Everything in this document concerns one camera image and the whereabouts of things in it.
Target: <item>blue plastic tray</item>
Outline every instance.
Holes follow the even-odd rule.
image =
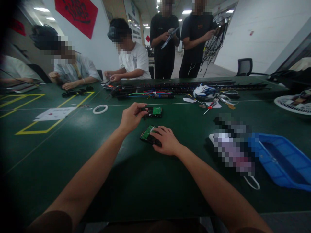
[[[248,144],[278,186],[311,191],[311,159],[285,137],[253,133]]]

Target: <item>red banner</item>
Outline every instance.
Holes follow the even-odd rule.
[[[16,19],[12,19],[12,24],[10,28],[14,31],[18,32],[19,34],[26,36],[24,25]]]
[[[90,0],[55,0],[55,9],[92,39],[98,8]]]

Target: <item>black office chair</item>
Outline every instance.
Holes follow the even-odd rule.
[[[155,57],[155,53],[150,50],[150,47],[147,46],[146,48],[147,48],[147,51],[148,51],[148,57]]]
[[[37,65],[37,64],[27,64],[34,72],[39,75],[39,77],[45,82],[45,83],[52,83],[52,81],[49,79],[49,77],[45,74],[43,69]]]
[[[268,74],[263,73],[252,73],[253,59],[251,58],[239,59],[237,62],[239,64],[239,68],[236,76],[250,76],[251,74],[269,76]]]
[[[101,80],[104,80],[102,70],[97,70],[97,72],[98,72],[98,74],[99,74],[99,76],[100,76]]]

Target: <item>workbench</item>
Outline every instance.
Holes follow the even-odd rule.
[[[132,80],[122,84],[201,82],[234,80],[236,84],[267,82],[264,76],[209,79]],[[124,140],[114,166],[83,222],[121,222],[214,215],[183,164],[174,156],[155,152],[139,139],[148,125],[171,128],[180,143],[224,176],[259,213],[311,210],[311,192],[278,187],[260,163],[255,178],[259,191],[252,189],[233,168],[220,161],[208,135],[219,113],[231,113],[252,127],[253,132],[281,135],[307,156],[311,156],[310,117],[286,111],[273,100],[288,90],[268,83],[269,90],[240,91],[235,110],[205,109],[198,103],[174,99],[109,97],[99,83],[82,96],[63,98],[64,90],[54,84],[40,85],[25,94],[0,97],[4,177],[18,211],[29,224],[53,202],[62,189],[118,127],[122,111],[133,102],[162,107],[163,118],[141,121]],[[109,109],[96,115],[92,109],[106,104]],[[64,120],[33,122],[49,108],[77,108]]]

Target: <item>person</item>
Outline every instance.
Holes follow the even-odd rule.
[[[180,43],[178,18],[172,14],[173,0],[163,0],[162,10],[153,16],[150,24],[150,44],[155,50],[155,78],[170,79],[174,70],[175,46]],[[168,39],[170,32],[178,28],[168,44],[161,47]]]
[[[42,82],[42,79],[21,60],[0,55],[0,84],[12,86],[25,82],[37,83]]]
[[[70,90],[77,86],[101,81],[93,62],[72,50],[67,42],[59,41],[56,30],[48,25],[36,25],[30,36],[35,46],[55,56],[54,71],[49,73],[50,80]]]
[[[147,104],[144,103],[133,103],[123,111],[119,127],[74,175],[47,210],[31,223],[26,230],[27,233],[74,232],[107,179],[124,139],[138,126],[142,117],[148,114],[146,107]],[[141,108],[146,108],[146,111],[140,111]],[[272,232],[250,203],[212,167],[180,144],[171,129],[159,126],[154,131],[151,135],[162,143],[162,147],[153,145],[155,151],[176,156],[184,164],[205,200],[229,232]],[[178,226],[172,221],[148,221],[144,223],[145,231],[142,228],[139,230],[139,223],[109,224],[101,233],[185,232],[182,231],[182,222]],[[199,228],[202,229],[200,232],[206,232],[203,226],[195,229]],[[199,231],[189,230],[188,232],[198,233]]]
[[[107,35],[117,45],[120,68],[105,71],[104,75],[114,82],[121,79],[151,79],[148,52],[144,46],[133,42],[132,30],[125,19],[111,20]]]
[[[196,78],[203,59],[205,42],[216,33],[217,24],[213,16],[205,13],[206,0],[195,0],[194,11],[184,20],[181,40],[184,56],[179,70],[179,78]]]

